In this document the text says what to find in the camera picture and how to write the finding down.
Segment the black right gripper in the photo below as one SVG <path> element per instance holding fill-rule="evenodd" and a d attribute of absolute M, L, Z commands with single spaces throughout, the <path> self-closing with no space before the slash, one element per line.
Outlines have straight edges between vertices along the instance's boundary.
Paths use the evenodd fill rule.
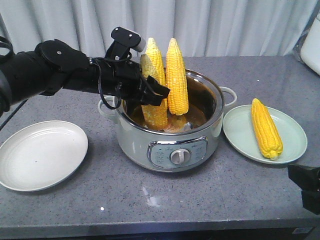
<path fill-rule="evenodd" d="M 287 166 L 288 178 L 301 189 L 302 206 L 320 214 L 320 168 L 300 164 Z"/>

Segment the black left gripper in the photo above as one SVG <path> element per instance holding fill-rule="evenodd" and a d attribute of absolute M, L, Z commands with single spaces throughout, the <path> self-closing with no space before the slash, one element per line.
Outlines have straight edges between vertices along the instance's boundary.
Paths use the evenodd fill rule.
<path fill-rule="evenodd" d="M 137 62 L 131 60 L 115 62 L 97 57 L 96 63 L 100 67 L 98 79 L 100 97 L 115 96 L 121 100 L 139 100 L 144 106 L 160 106 L 170 93 L 169 88 L 158 83 L 150 75 L 146 81 L 152 90 L 145 88 L 140 91 L 140 65 Z"/>

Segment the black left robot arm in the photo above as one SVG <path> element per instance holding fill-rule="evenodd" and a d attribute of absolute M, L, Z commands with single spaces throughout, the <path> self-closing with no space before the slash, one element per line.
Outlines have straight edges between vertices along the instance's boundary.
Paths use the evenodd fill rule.
<path fill-rule="evenodd" d="M 14 53 L 12 43 L 0 38 L 0 112 L 36 95 L 53 96 L 60 89 L 116 97 L 141 105 L 159 106 L 170 90 L 155 76 L 143 76 L 130 50 L 116 60 L 88 57 L 58 39 L 39 43 L 33 51 Z"/>

